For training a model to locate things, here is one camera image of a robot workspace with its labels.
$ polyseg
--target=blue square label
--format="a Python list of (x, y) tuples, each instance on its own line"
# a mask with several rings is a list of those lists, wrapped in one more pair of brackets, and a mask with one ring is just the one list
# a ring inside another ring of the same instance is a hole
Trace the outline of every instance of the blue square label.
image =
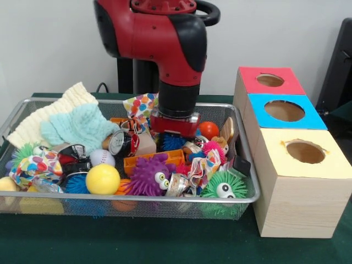
[(305, 95), (249, 94), (255, 116), (262, 128), (327, 130)]

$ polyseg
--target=shape sorter box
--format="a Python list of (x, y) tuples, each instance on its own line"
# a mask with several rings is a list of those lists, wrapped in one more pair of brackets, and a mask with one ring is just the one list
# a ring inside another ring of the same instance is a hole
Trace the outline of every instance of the shape sorter box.
[(262, 237), (332, 237), (352, 192), (352, 168), (327, 130), (261, 128), (254, 164)]
[(253, 156), (260, 128), (327, 129), (305, 95), (252, 93), (248, 97), (243, 120)]
[(305, 91), (290, 68), (240, 67), (233, 105), (242, 117), (248, 94), (305, 95)]

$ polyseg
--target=yellow crocheted cloth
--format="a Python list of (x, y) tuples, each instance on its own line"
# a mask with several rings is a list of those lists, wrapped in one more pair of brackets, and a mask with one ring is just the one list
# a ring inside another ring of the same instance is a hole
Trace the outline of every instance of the yellow crocheted cloth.
[(40, 123), (42, 121), (49, 121), (50, 115), (70, 113), (74, 107), (84, 105), (85, 103), (98, 104), (98, 101), (79, 82), (69, 88), (56, 102), (40, 108), (26, 117), (15, 131), (7, 137), (7, 140), (18, 149), (22, 148), (26, 143), (49, 145), (41, 136)]

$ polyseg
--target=wire mesh basket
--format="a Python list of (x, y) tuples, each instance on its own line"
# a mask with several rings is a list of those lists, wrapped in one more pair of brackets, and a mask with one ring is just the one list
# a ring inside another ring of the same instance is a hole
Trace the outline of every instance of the wire mesh basket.
[[(20, 102), (0, 129), (0, 175), (5, 175), (6, 163), (11, 159), (14, 147), (6, 137), (19, 123), (39, 108), (54, 102), (53, 98), (30, 98)], [(126, 117), (122, 101), (99, 100), (102, 114), (112, 117)], [(232, 117), (239, 132), (237, 142), (229, 144), (228, 157), (237, 153), (251, 162), (250, 175), (244, 179), (248, 189), (244, 199), (220, 199), (203, 197), (150, 197), (129, 195), (92, 194), (52, 194), (40, 192), (0, 191), (0, 213), (28, 213), (41, 215), (78, 216), (128, 216), (128, 217), (166, 217), (193, 219), (233, 219), (238, 220), (248, 205), (259, 198), (260, 188), (249, 151), (247, 137), (239, 111), (230, 104), (198, 103), (195, 111), (200, 113), (201, 122), (212, 121), (222, 127), (228, 117)], [(118, 160), (116, 168), (122, 178), (123, 160)], [(225, 209), (226, 213), (217, 213)]]

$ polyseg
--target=metal rim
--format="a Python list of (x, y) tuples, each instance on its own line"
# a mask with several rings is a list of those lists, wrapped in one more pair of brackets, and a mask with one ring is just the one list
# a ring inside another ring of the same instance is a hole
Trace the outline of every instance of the metal rim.
[[(24, 106), (29, 102), (54, 102), (57, 98), (47, 97), (32, 97), (20, 101), (14, 108), (9, 118), (0, 128), (0, 135), (10, 127), (13, 119), (22, 113)], [(99, 103), (116, 103), (121, 104), (123, 100), (98, 100)], [(22, 192), (22, 191), (0, 191), (0, 196), (10, 197), (33, 197), (33, 198), (57, 198), (57, 199), (91, 199), (91, 200), (120, 200), (120, 201), (146, 201), (146, 202), (196, 202), (196, 203), (216, 203), (216, 204), (249, 204), (255, 202), (260, 196), (259, 182), (257, 174), (254, 168), (254, 163), (249, 152), (249, 144), (245, 134), (244, 126), (242, 123), (241, 115), (236, 107), (227, 103), (197, 103), (197, 106), (204, 107), (225, 107), (235, 112), (236, 123), (238, 126), (240, 140), (244, 147), (244, 155), (251, 164), (250, 178), (254, 184), (254, 196), (245, 199), (222, 199), (222, 198), (204, 198), (204, 197), (168, 197), (168, 196), (130, 196), (130, 195), (95, 195), (95, 194), (55, 194), (55, 193), (44, 193), (44, 192)]]

